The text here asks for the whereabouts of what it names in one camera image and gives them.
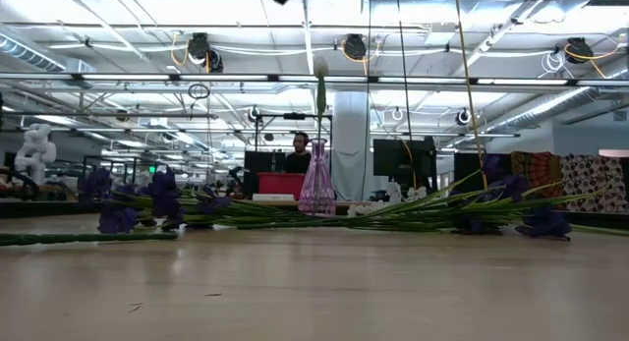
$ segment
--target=dark shirt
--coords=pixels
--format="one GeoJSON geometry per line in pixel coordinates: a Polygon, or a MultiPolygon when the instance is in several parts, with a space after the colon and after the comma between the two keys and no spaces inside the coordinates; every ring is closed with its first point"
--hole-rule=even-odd
{"type": "Polygon", "coordinates": [[[299,155],[297,153],[289,154],[284,159],[284,170],[287,173],[306,174],[308,166],[311,164],[311,154],[306,153],[299,155]]]}

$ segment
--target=red box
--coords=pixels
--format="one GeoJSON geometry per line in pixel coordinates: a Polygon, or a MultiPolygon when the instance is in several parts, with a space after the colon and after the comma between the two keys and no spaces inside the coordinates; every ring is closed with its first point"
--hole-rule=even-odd
{"type": "Polygon", "coordinates": [[[305,174],[258,173],[260,194],[292,195],[299,199],[304,186],[305,174]]]}

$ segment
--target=glass vase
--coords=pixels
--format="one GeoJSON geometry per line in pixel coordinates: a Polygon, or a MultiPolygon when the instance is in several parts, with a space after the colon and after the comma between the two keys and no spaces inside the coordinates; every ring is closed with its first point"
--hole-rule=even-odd
{"type": "Polygon", "coordinates": [[[299,200],[299,210],[305,214],[332,216],[336,214],[336,199],[325,155],[327,140],[311,139],[313,151],[299,200]]]}

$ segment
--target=ceiling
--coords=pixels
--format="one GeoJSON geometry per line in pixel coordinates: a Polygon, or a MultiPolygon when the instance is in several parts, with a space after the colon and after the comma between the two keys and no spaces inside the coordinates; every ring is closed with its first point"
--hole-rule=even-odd
{"type": "MultiPolygon", "coordinates": [[[[50,52],[52,58],[79,59],[91,65],[97,73],[204,73],[191,62],[185,66],[176,65],[169,49],[175,45],[175,59],[183,60],[181,48],[185,40],[191,37],[192,32],[207,32],[210,44],[223,59],[224,74],[308,75],[312,73],[309,66],[312,53],[327,61],[330,75],[362,76],[369,69],[370,76],[381,77],[403,77],[404,72],[409,77],[461,77],[462,45],[456,28],[454,0],[438,0],[438,3],[431,4],[426,4],[426,1],[436,0],[402,0],[398,14],[396,6],[387,0],[372,0],[371,3],[370,0],[306,0],[307,8],[304,0],[289,0],[283,6],[273,0],[81,0],[93,13],[73,0],[0,0],[0,23],[22,40],[50,52]],[[306,16],[309,28],[304,27],[306,16]],[[403,19],[402,37],[396,20],[398,16],[403,19]],[[119,35],[104,28],[103,23],[112,26],[119,35]],[[374,53],[369,66],[367,63],[351,62],[343,55],[339,45],[348,33],[360,33],[365,42],[369,41],[371,52],[374,53]],[[147,58],[143,60],[131,52],[129,45],[122,43],[121,38],[138,48],[147,58]],[[446,44],[449,45],[449,52],[446,52],[446,44]],[[269,50],[276,50],[276,54],[268,55],[269,50]]],[[[547,67],[544,63],[549,62],[547,53],[552,52],[555,45],[563,47],[569,37],[584,37],[596,55],[613,52],[598,61],[601,67],[626,57],[620,51],[626,47],[629,25],[627,7],[587,6],[588,0],[563,1],[554,9],[550,8],[551,5],[545,5],[550,6],[544,7],[545,14],[536,11],[529,18],[524,18],[521,24],[501,33],[502,26],[508,24],[512,14],[523,6],[524,0],[463,2],[463,36],[468,57],[489,36],[499,34],[480,57],[470,62],[470,77],[597,77],[594,66],[589,62],[582,65],[565,63],[565,67],[557,67],[556,72],[544,70],[547,67]]],[[[0,53],[0,72],[41,70],[0,53]]],[[[9,90],[14,84],[5,83],[3,90],[9,90]]],[[[54,100],[52,102],[58,100],[61,105],[55,105],[54,109],[50,108],[50,101],[39,101],[37,106],[43,106],[48,111],[68,111],[64,106],[76,110],[81,104],[85,106],[93,103],[88,111],[128,109],[131,112],[147,113],[146,117],[150,117],[150,113],[181,113],[182,107],[190,111],[194,103],[195,114],[199,115],[197,118],[171,118],[166,126],[173,129],[212,129],[211,139],[208,134],[190,136],[198,143],[226,151],[231,155],[230,163],[238,159],[234,154],[242,152],[245,143],[243,138],[239,139],[229,132],[253,128],[253,124],[247,121],[247,112],[254,105],[265,114],[310,114],[315,108],[312,86],[288,87],[284,91],[268,93],[269,88],[281,87],[282,84],[266,85],[264,91],[261,87],[251,85],[251,91],[242,93],[229,90],[237,89],[239,85],[236,83],[217,83],[212,87],[224,87],[227,90],[195,102],[185,92],[181,98],[169,91],[131,93],[120,90],[125,85],[115,82],[96,85],[102,85],[101,88],[118,87],[120,91],[80,90],[77,87],[67,88],[60,82],[21,84],[33,91],[46,93],[54,100]],[[207,118],[201,117],[207,111],[217,115],[218,119],[208,122],[207,118]]],[[[147,87],[159,84],[128,85],[147,87]]],[[[367,90],[366,85],[352,89],[361,92],[367,90]]],[[[349,90],[334,86],[328,89],[330,113],[334,106],[339,105],[333,103],[334,93],[338,91],[349,90]]],[[[369,91],[374,131],[380,134],[382,131],[408,131],[406,114],[402,121],[393,119],[393,112],[406,110],[404,87],[374,86],[369,91]]],[[[517,88],[482,91],[474,88],[472,99],[481,122],[486,123],[546,92],[542,88],[526,91],[517,88]]],[[[414,132],[470,131],[469,128],[458,127],[453,115],[469,106],[463,86],[410,90],[408,105],[414,132]]],[[[35,104],[29,106],[25,105],[24,109],[37,108],[35,104]]],[[[130,122],[120,122],[114,118],[81,121],[75,127],[140,128],[145,125],[137,119],[130,122]]],[[[273,143],[260,142],[266,145],[265,149],[290,146],[292,137],[289,131],[315,131],[315,128],[312,119],[294,121],[279,118],[266,128],[278,134],[273,143]]],[[[124,136],[102,135],[113,140],[124,136]]],[[[253,142],[253,135],[244,134],[244,137],[253,142]]],[[[135,141],[144,141],[149,146],[160,148],[172,148],[176,143],[164,142],[159,134],[142,134],[136,136],[135,141]]]]}

